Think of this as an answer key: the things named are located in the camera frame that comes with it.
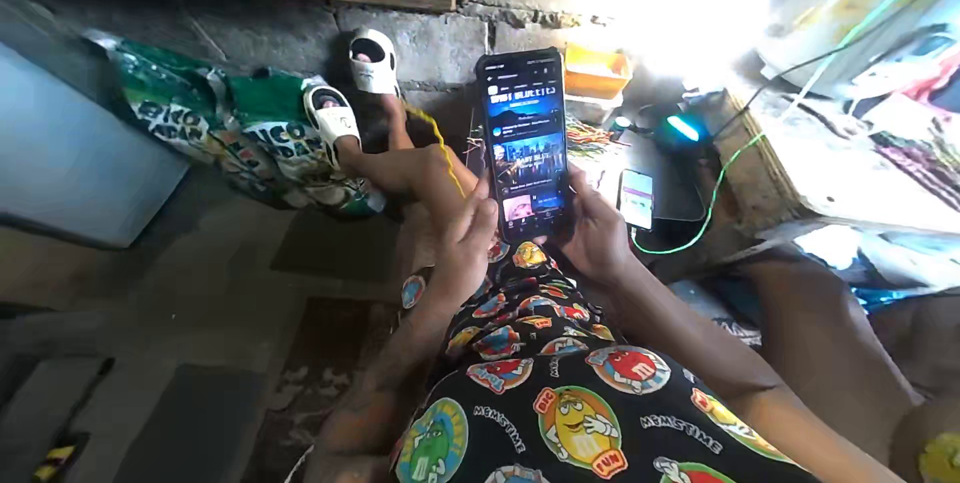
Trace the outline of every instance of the plastic bag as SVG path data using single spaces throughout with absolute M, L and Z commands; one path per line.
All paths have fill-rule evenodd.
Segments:
M 86 37 L 106 50 L 126 102 L 148 133 L 190 158 L 216 165 L 258 200 L 273 202 L 284 194 L 271 158 L 234 123 L 222 71 L 102 31 L 88 31 Z
M 306 197 L 335 215 L 378 213 L 386 203 L 383 194 L 366 179 L 333 170 L 306 116 L 304 90 L 325 83 L 319 76 L 302 78 L 278 70 L 227 79 L 244 135 L 272 156 L 282 175 Z

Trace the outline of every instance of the second smartphone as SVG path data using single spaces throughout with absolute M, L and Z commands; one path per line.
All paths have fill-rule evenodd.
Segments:
M 560 51 L 484 55 L 476 77 L 500 233 L 515 244 L 561 232 L 570 183 Z

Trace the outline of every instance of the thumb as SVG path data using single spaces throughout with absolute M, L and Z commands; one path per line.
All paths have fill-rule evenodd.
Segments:
M 577 217 L 592 219 L 617 217 L 617 208 L 610 204 L 603 194 L 597 192 L 590 183 L 587 183 L 587 173 L 572 164 L 569 167 L 570 188 L 577 193 L 573 200 Z

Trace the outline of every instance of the person's hand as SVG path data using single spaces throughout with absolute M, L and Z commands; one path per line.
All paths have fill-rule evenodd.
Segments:
M 456 305 L 472 296 L 487 274 L 487 249 L 494 241 L 498 223 L 497 203 L 487 198 L 489 193 L 490 186 L 483 177 L 439 239 L 429 290 Z
M 581 273 L 606 286 L 613 286 L 640 262 L 630 251 L 623 215 L 587 183 L 587 174 L 569 165 L 570 187 L 576 214 L 573 236 L 560 246 Z

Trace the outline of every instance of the white slide sandal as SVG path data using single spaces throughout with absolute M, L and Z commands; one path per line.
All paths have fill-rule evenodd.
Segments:
M 366 93 L 380 93 L 401 96 L 397 85 L 397 53 L 390 38 L 368 27 L 354 31 L 350 41 L 350 64 L 353 66 L 353 80 L 357 89 Z M 356 58 L 363 54 L 369 62 Z
M 339 106 L 324 108 L 326 101 L 333 101 Z M 330 85 L 317 85 L 307 89 L 303 93 L 303 109 L 326 148 L 326 157 L 330 164 L 334 170 L 339 171 L 340 160 L 333 142 L 341 136 L 353 136 L 360 142 L 354 109 L 347 98 Z

